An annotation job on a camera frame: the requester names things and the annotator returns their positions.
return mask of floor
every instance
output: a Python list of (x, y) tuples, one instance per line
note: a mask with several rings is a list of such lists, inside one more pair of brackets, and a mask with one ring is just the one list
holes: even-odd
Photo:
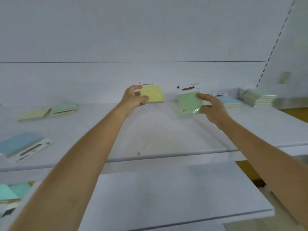
[(264, 187), (259, 188), (268, 201), (274, 206), (274, 217), (253, 219), (224, 224), (226, 231), (305, 231), (300, 224), (289, 214), (275, 195)]

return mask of yellow surface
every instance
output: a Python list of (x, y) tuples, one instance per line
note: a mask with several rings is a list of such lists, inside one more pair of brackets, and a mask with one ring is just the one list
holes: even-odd
[(25, 114), (19, 116), (18, 120), (27, 120), (33, 118), (43, 118), (48, 113), (50, 108), (41, 108), (41, 109), (31, 109)]
[(145, 85), (140, 89), (140, 95), (146, 95), (150, 97), (147, 103), (164, 102), (163, 92), (160, 86), (157, 85)]
[[(308, 108), (283, 109), (280, 111), (308, 123)], [(255, 171), (255, 169), (247, 160), (237, 161), (236, 163), (250, 180), (254, 181), (261, 179), (259, 174)]]

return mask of green sticky note pad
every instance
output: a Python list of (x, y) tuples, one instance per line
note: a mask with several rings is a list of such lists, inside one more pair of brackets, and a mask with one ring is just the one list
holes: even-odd
[(199, 91), (180, 94), (177, 96), (177, 102), (179, 104), (178, 116), (189, 116), (200, 114), (200, 107), (202, 106), (202, 100), (196, 97)]

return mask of person's left hand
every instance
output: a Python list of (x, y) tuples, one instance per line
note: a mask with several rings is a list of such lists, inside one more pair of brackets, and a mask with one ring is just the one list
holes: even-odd
[(142, 85), (133, 85), (125, 90), (123, 98), (121, 102), (118, 104), (119, 107), (125, 112), (126, 116), (130, 116), (133, 110), (141, 105), (143, 102), (148, 101), (150, 98), (148, 96), (140, 96), (139, 91), (135, 91), (137, 89), (141, 89)]

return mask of person's right hand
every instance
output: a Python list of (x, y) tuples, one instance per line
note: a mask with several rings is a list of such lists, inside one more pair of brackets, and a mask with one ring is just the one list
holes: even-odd
[(220, 128), (224, 122), (232, 120), (224, 104), (216, 97), (202, 93), (197, 93), (196, 96), (201, 100), (208, 100), (212, 103), (212, 105), (202, 105), (200, 110), (206, 115), (208, 120), (214, 123), (218, 128)]

